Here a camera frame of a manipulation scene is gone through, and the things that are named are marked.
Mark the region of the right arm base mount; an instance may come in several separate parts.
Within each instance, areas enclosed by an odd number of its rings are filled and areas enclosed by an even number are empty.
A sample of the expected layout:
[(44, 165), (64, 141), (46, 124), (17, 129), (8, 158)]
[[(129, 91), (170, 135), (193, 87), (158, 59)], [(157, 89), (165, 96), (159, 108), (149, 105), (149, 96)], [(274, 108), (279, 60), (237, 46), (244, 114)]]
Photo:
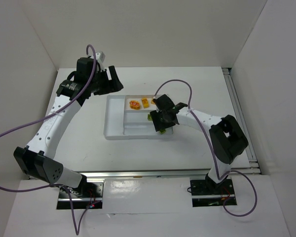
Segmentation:
[(205, 179), (190, 180), (187, 192), (191, 194), (193, 207), (212, 207), (225, 205), (237, 205), (233, 182), (227, 179), (215, 190), (206, 186)]

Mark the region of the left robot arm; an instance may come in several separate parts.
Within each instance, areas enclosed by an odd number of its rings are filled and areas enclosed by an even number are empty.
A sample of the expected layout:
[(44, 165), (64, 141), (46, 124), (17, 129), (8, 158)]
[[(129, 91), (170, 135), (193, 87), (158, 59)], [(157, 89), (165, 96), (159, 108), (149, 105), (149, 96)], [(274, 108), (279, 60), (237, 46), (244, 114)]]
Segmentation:
[(91, 57), (78, 59), (71, 72), (56, 91), (54, 104), (34, 138), (13, 153), (21, 170), (50, 185), (63, 185), (77, 195), (84, 196), (97, 190), (87, 177), (65, 168), (54, 160), (59, 142), (72, 118), (91, 95), (104, 95), (123, 89), (114, 66), (101, 69)]

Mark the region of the yellow long lego brick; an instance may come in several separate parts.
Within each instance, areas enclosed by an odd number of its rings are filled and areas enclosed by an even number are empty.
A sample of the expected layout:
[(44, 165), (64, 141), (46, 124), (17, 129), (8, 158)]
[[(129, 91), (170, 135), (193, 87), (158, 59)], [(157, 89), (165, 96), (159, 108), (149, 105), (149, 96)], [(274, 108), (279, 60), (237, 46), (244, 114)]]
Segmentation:
[(149, 101), (148, 101), (147, 98), (142, 98), (141, 102), (142, 102), (142, 105), (143, 105), (144, 109), (149, 108)]

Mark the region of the round orange lego piece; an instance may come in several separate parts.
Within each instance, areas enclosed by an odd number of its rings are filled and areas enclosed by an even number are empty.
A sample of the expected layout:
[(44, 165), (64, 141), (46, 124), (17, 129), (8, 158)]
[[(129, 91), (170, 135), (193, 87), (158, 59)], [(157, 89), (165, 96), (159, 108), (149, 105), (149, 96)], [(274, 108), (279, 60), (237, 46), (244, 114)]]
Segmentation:
[(129, 107), (133, 110), (139, 110), (141, 108), (141, 104), (139, 101), (131, 100), (129, 101)]

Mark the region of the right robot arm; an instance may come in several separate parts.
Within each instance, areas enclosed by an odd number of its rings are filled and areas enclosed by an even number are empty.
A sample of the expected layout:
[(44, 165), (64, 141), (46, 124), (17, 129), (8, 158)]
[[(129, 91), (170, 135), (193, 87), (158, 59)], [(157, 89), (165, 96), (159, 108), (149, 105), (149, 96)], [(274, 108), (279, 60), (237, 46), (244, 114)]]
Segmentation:
[(218, 117), (192, 109), (188, 104), (174, 104), (163, 94), (152, 99), (156, 110), (150, 112), (155, 131), (175, 125), (185, 125), (201, 131), (213, 155), (213, 167), (205, 176), (207, 189), (218, 189), (228, 177), (234, 160), (248, 147), (249, 142), (236, 118)]

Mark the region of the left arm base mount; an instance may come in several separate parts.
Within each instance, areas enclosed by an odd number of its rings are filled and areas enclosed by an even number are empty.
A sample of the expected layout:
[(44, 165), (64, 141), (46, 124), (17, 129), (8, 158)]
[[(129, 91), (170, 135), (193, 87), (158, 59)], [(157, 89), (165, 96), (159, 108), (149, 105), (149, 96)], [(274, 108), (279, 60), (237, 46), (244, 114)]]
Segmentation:
[[(104, 180), (93, 180), (92, 188), (86, 191), (85, 194), (79, 194), (68, 188), (74, 210), (82, 210), (86, 207), (90, 209), (102, 209), (103, 206), (103, 191), (104, 191)], [(57, 199), (57, 210), (69, 210), (71, 209), (69, 194), (64, 188), (59, 190)]]

